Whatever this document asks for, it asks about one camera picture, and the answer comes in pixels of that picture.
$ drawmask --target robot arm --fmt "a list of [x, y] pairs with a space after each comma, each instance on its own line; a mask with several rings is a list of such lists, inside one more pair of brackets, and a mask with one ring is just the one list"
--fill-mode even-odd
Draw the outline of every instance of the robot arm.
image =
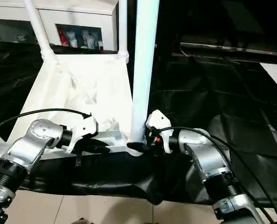
[[[154, 111], [146, 126], [152, 130], [171, 126], [160, 111]], [[160, 133], [166, 153], [181, 152], [192, 159], [204, 187], [213, 201], [216, 218], [227, 224], [264, 224], [249, 197], [243, 192], [226, 161], [213, 143], [203, 135], [181, 130]]]
[[16, 140], [0, 158], [0, 224], [5, 223], [7, 208], [20, 184], [36, 165], [46, 148], [68, 147], [72, 132], [46, 119], [31, 123], [25, 136]]

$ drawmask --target floor tile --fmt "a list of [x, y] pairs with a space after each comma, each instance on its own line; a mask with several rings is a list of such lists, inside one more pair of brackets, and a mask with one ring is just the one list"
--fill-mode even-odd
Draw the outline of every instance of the floor tile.
[[211, 206], [162, 202], [154, 206], [154, 223], [159, 224], [218, 224]]
[[55, 224], [70, 224], [80, 218], [94, 224], [152, 223], [152, 205], [134, 198], [64, 196]]
[[31, 191], [17, 191], [6, 209], [6, 224], [53, 224], [61, 204], [62, 195], [49, 195]]

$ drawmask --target bottle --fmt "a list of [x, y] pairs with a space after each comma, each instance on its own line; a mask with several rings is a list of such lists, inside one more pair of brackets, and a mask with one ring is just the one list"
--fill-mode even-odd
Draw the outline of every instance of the bottle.
[[91, 35], [87, 37], [87, 44], [88, 49], [94, 50], [95, 49], [95, 38]]
[[69, 46], [68, 41], [64, 35], [63, 30], [60, 29], [60, 30], [58, 30], [58, 32], [59, 32], [60, 41], [61, 41], [62, 46], [68, 47]]
[[103, 43], [102, 41], [98, 41], [99, 50], [103, 50]]
[[88, 30], [83, 30], [83, 46], [87, 46], [87, 37], [89, 36], [89, 31]]
[[68, 31], [66, 34], [67, 34], [70, 46], [73, 48], [77, 48], [77, 39], [75, 38], [74, 31], [72, 30]]

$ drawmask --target white cloth bin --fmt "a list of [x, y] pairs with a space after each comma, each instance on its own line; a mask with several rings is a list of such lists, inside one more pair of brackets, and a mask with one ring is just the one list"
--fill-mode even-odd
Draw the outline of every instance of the white cloth bin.
[[[92, 113], [103, 140], [111, 142], [115, 152], [125, 151], [132, 115], [125, 59], [117, 59], [117, 55], [57, 55], [55, 58], [57, 60], [47, 58], [43, 62], [21, 113], [46, 108]], [[83, 118], [69, 112], [28, 115], [16, 121], [7, 143], [12, 144], [23, 136], [36, 119], [49, 119], [70, 129]], [[118, 134], [111, 132], [112, 136], [105, 139], [103, 132], [107, 131]], [[65, 156], [68, 155], [55, 149], [46, 152], [43, 159]]]

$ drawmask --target glass cabinet door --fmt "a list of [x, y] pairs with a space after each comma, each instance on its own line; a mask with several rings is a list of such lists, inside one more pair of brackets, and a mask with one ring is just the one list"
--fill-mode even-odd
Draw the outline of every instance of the glass cabinet door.
[[37, 43], [31, 22], [0, 19], [0, 41]]
[[61, 45], [103, 50], [101, 28], [56, 24]]

